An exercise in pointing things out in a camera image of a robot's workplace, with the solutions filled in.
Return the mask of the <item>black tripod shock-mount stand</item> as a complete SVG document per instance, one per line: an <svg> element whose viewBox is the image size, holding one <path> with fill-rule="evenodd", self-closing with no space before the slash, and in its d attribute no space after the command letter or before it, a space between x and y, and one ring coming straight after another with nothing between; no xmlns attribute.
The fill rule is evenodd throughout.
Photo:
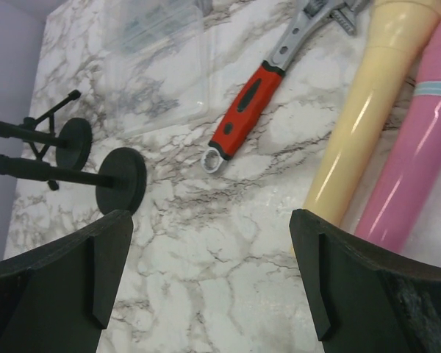
<svg viewBox="0 0 441 353"><path fill-rule="evenodd" d="M68 96L60 103L56 104L39 118L24 118L21 127L34 131L36 127L48 120L49 134L55 136L54 114L70 101L79 99L81 93L78 90L72 90ZM84 167L91 147L91 128L82 118L72 118L67 121L61 130L60 138L67 142L64 147L56 147L56 164L59 168L68 168L75 171L81 171Z"/></svg>

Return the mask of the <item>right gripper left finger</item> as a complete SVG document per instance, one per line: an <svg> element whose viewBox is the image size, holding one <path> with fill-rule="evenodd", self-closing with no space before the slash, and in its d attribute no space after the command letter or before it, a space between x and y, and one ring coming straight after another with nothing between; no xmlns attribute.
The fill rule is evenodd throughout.
<svg viewBox="0 0 441 353"><path fill-rule="evenodd" d="M0 352L95 352L132 239L129 212L0 261Z"/></svg>

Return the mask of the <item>black shock-mount round-base stand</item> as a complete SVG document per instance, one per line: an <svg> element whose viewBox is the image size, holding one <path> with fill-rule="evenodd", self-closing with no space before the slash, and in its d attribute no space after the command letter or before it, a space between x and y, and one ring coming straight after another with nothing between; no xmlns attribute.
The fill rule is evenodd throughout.
<svg viewBox="0 0 441 353"><path fill-rule="evenodd" d="M57 166L77 171L85 166L93 141L91 126L83 118L70 119L58 137L0 121L0 138L17 138L29 145L54 146Z"/></svg>

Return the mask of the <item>yellow microphone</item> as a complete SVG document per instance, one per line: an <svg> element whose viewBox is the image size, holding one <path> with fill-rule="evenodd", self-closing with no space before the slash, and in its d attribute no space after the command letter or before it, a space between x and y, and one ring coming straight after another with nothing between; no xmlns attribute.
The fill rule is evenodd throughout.
<svg viewBox="0 0 441 353"><path fill-rule="evenodd" d="M338 227L441 1L375 1L367 43L303 208Z"/></svg>

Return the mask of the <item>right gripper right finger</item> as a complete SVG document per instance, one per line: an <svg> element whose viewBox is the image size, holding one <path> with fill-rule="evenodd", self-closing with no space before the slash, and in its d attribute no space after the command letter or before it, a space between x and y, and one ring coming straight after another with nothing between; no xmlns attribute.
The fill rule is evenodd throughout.
<svg viewBox="0 0 441 353"><path fill-rule="evenodd" d="M441 268L294 210L290 234L325 352L441 352Z"/></svg>

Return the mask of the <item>pink microphone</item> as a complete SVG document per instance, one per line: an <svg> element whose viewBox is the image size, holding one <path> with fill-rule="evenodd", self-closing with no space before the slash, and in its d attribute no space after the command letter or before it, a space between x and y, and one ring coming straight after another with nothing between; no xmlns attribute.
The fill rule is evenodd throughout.
<svg viewBox="0 0 441 353"><path fill-rule="evenodd" d="M399 252L441 172L441 22L423 51L413 98L354 231Z"/></svg>

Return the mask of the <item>black round-base clip stand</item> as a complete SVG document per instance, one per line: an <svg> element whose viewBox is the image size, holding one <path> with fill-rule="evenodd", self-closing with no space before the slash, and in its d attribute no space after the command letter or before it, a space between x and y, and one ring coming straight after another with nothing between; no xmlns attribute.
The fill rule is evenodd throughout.
<svg viewBox="0 0 441 353"><path fill-rule="evenodd" d="M114 210L135 214L143 201L147 186L145 160L138 151L128 147L111 151L97 174L0 154L0 175L43 182L54 180L93 185L96 187L98 209L104 215Z"/></svg>

